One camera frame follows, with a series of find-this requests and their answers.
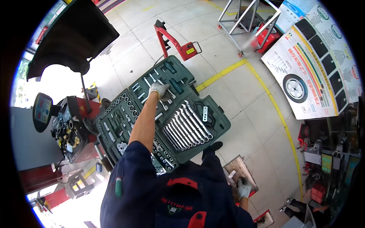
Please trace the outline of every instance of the work glove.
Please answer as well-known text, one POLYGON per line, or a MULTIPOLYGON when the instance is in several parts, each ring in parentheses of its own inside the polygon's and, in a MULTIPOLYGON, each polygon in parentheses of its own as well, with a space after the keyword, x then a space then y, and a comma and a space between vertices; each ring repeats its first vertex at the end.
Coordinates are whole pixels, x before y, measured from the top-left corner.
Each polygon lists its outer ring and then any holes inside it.
POLYGON ((251 183, 245 177, 238 178, 238 198, 248 198, 251 192, 251 183))
POLYGON ((159 100, 167 101, 170 98, 169 95, 166 93, 166 90, 169 88, 169 86, 169 84, 161 85, 160 83, 153 83, 150 87, 150 90, 148 91, 148 96, 152 92, 157 92, 159 100))

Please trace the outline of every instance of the navy work uniform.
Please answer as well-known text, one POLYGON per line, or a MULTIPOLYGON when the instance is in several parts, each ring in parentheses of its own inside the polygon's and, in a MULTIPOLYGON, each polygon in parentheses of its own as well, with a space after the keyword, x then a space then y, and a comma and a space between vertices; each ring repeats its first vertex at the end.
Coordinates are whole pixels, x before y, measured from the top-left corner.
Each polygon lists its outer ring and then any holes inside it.
POLYGON ((187 162, 156 177, 148 149, 130 143, 110 176, 101 227, 253 228, 250 214, 233 202, 219 158, 213 150, 205 152, 201 166, 187 162), (121 197, 115 194, 118 177, 121 197))

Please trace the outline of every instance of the poster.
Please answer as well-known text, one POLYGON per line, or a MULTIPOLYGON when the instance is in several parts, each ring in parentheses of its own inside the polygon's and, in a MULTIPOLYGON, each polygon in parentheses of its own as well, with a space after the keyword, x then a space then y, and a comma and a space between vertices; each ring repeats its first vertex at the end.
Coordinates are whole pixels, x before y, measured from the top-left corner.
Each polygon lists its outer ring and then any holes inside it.
POLYGON ((279 7, 281 13, 275 23, 276 27, 280 29, 282 33, 287 32, 292 25, 303 19, 316 3, 316 0, 283 1, 279 7))
POLYGON ((261 59, 281 86, 297 119, 338 116, 362 93, 346 39, 319 4, 261 59))

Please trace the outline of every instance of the tile floor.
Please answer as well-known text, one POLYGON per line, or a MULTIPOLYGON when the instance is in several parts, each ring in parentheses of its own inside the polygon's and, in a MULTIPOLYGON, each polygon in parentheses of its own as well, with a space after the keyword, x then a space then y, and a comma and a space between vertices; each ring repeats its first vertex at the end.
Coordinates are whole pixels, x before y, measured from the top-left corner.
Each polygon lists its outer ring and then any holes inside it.
MULTIPOLYGON (((182 44, 198 41, 203 52, 183 64, 195 76, 196 84, 240 61, 238 50, 217 19, 227 0, 126 0, 106 13, 110 23, 120 33, 110 53, 91 62, 84 77, 87 84, 96 81, 101 97, 113 99, 140 77, 162 55, 153 29, 158 19, 165 21, 168 32, 182 44)), ((267 9, 260 3, 259 9, 267 9)), ((233 2, 228 12, 237 11, 233 2)), ((168 53, 181 57, 174 48, 168 53)), ((274 96, 296 145, 302 121, 292 116, 284 93, 275 78, 259 59, 260 53, 245 55, 274 96)), ((259 191, 250 198, 249 212, 253 218, 270 209, 275 223, 281 227, 288 217, 278 213, 287 197, 300 197, 298 174, 291 146, 280 118, 269 97, 255 76, 243 65, 220 78, 200 92, 211 95, 231 121, 231 129, 218 140, 223 147, 216 152, 222 166, 237 155, 244 157, 259 191)), ((192 158, 200 164, 201 154, 192 158)), ((297 152, 300 166, 303 158, 297 152)))

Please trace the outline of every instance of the wheel illustration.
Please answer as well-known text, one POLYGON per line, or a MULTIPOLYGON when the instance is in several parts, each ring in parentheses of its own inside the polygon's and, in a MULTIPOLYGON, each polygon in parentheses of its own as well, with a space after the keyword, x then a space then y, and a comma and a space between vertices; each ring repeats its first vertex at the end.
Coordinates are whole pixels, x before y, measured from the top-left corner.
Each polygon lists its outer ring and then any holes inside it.
POLYGON ((308 89, 303 79, 296 74, 288 74, 283 79, 285 94, 295 103, 303 103, 308 97, 308 89))

